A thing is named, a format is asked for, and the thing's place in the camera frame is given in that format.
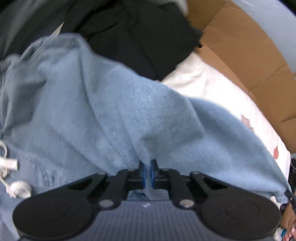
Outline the person right hand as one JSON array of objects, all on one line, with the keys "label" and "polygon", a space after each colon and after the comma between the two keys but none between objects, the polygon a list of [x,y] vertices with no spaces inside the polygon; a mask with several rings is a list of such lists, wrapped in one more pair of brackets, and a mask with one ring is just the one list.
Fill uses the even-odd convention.
[{"label": "person right hand", "polygon": [[287,205],[281,216],[280,227],[286,230],[282,240],[289,241],[291,238],[295,240],[295,212],[291,203]]}]

